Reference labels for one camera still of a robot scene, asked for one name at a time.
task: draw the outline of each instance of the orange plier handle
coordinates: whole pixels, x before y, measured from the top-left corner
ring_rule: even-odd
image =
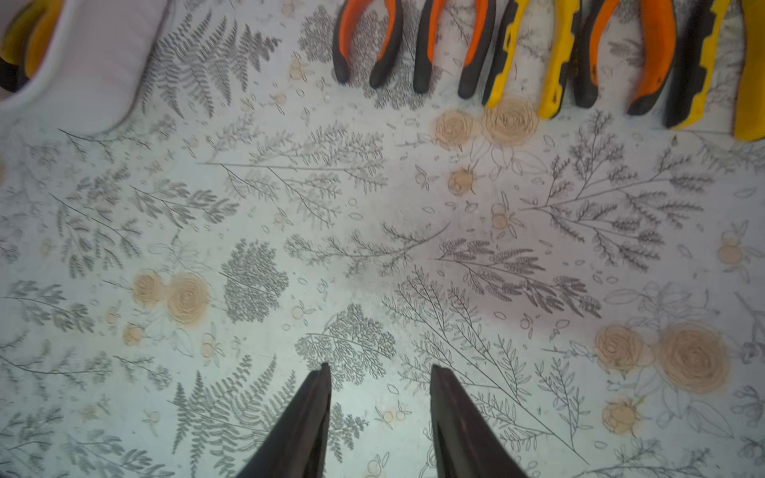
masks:
[[[414,87],[417,93],[426,93],[430,88],[433,72],[433,53],[435,52],[435,37],[438,30],[438,17],[447,0],[427,0],[420,15],[420,26],[417,31],[417,47],[415,49]],[[483,60],[489,51],[489,43],[494,30],[496,0],[475,0],[476,23],[473,39],[467,50],[465,63],[460,76],[457,94],[461,98],[470,98],[478,86],[478,77]]]
[[[372,1],[346,0],[337,16],[332,36],[332,62],[338,83],[344,84],[350,81],[350,43],[353,40],[353,31],[361,14]],[[385,5],[388,9],[388,33],[377,62],[369,75],[369,85],[372,88],[381,87],[388,78],[396,62],[396,56],[399,54],[404,34],[404,10],[401,0],[386,0]]]
[[[594,0],[579,35],[574,100],[582,108],[590,108],[597,100],[597,54],[601,36],[618,5],[619,0]],[[640,85],[627,110],[631,115],[644,115],[656,103],[672,67],[677,41],[672,0],[642,0],[640,19],[646,45],[646,65]]]

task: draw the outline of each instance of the yellow tool handle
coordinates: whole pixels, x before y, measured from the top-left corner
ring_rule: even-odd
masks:
[[[539,104],[543,119],[554,118],[561,109],[580,12],[580,0],[555,0],[555,39]]]
[[[667,128],[684,129],[704,115],[722,21],[731,0],[701,0],[680,47],[666,106]]]
[[[734,136],[765,138],[765,0],[741,0],[747,29],[747,59],[738,86]]]
[[[491,62],[489,77],[486,80],[486,89],[483,91],[483,104],[487,108],[498,105],[505,92],[507,76],[513,66],[513,57],[516,54],[518,30],[521,28],[523,12],[528,4],[529,0],[509,0],[505,7],[500,29],[496,33],[494,59]]]

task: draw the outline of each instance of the black plier handle grip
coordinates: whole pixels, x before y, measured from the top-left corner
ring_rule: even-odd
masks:
[[[361,14],[372,1],[346,0],[337,16],[332,37],[332,62],[338,83],[345,84],[350,81],[350,43],[353,40],[353,31]],[[388,9],[388,33],[377,62],[369,75],[369,85],[372,88],[380,88],[388,78],[396,62],[396,56],[399,54],[404,34],[404,11],[401,0],[386,0],[385,5]]]
[[[427,0],[422,8],[415,51],[414,87],[417,93],[426,93],[430,87],[438,17],[441,15],[441,10],[446,2],[447,0]],[[478,86],[478,77],[481,68],[483,68],[483,60],[489,51],[489,43],[491,43],[491,35],[494,30],[494,15],[496,14],[495,0],[475,0],[475,6],[476,23],[473,39],[467,50],[462,76],[460,76],[460,86],[457,89],[460,98],[465,99],[470,98]]]

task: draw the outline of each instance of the pliers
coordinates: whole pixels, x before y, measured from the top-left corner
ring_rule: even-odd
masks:
[[[426,93],[430,87],[433,71],[433,53],[435,52],[435,36],[438,30],[438,17],[447,0],[427,0],[420,15],[420,26],[417,30],[417,47],[415,49],[414,87],[417,93]],[[478,77],[483,60],[489,51],[491,34],[494,30],[494,15],[496,0],[475,0],[476,24],[473,39],[467,50],[465,63],[460,76],[457,94],[460,98],[470,98],[478,86]]]
[[[704,115],[722,20],[730,3],[702,0],[691,16],[666,107],[667,128],[685,128]],[[747,55],[738,86],[734,137],[756,141],[765,138],[765,0],[741,0],[741,8]]]
[[[489,78],[483,91],[483,104],[487,107],[496,106],[504,94],[507,76],[513,65],[523,12],[528,4],[529,0],[509,0],[505,8],[500,30],[496,34]],[[576,31],[579,29],[580,10],[580,0],[555,0],[555,39],[547,78],[542,88],[542,101],[539,104],[541,118],[554,118],[561,109],[568,78],[568,64],[574,49]]]
[[[597,52],[601,35],[619,0],[594,0],[590,15],[579,35],[574,77],[574,101],[590,108],[597,99]],[[675,57],[677,26],[672,0],[642,0],[640,20],[646,45],[643,77],[627,113],[644,115],[659,98]]]
[[[372,0],[346,0],[335,22],[332,36],[332,62],[334,63],[335,77],[341,84],[350,81],[350,42],[353,39],[353,30],[361,18],[366,7]],[[404,10],[401,0],[385,0],[388,9],[388,34],[382,50],[377,58],[372,73],[369,75],[369,85],[372,88],[380,88],[390,74],[396,56],[399,54],[401,39],[404,34]]]

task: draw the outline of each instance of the botanical pattern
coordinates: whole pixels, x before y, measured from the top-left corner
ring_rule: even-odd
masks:
[[[378,89],[385,2],[347,85],[342,3],[171,0],[122,124],[0,119],[0,475],[236,476],[327,362],[326,476],[435,478],[438,364],[529,478],[762,478],[765,143],[731,135],[740,4],[704,117],[666,131],[672,98],[625,113],[637,0],[595,108],[566,96],[547,121],[549,2],[491,109],[483,83],[456,94],[475,2],[444,4],[426,94],[424,0],[402,1]],[[684,25],[695,3],[674,4]]]

